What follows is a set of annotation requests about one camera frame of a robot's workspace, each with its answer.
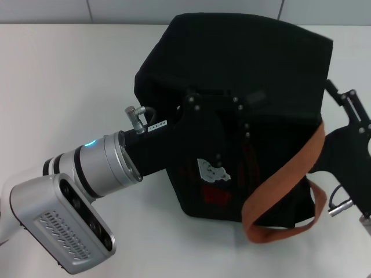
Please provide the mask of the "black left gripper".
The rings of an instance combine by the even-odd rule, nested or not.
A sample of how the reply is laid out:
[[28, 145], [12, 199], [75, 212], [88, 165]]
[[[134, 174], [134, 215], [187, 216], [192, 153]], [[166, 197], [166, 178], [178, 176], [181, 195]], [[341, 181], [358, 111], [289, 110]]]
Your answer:
[[197, 159], [230, 173], [240, 159], [241, 144], [249, 138], [252, 105], [248, 98], [187, 89], [182, 101], [174, 109], [165, 106], [166, 124], [142, 135], [125, 134], [125, 151], [140, 175]]

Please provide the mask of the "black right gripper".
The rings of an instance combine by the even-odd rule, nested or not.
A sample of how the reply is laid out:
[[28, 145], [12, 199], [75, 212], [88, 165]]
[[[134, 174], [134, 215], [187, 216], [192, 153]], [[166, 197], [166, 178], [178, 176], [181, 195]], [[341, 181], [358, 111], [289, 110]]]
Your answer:
[[312, 172], [333, 174], [361, 213], [370, 216], [370, 117], [355, 90], [340, 94], [330, 79], [325, 89], [344, 108], [349, 123], [326, 135]]

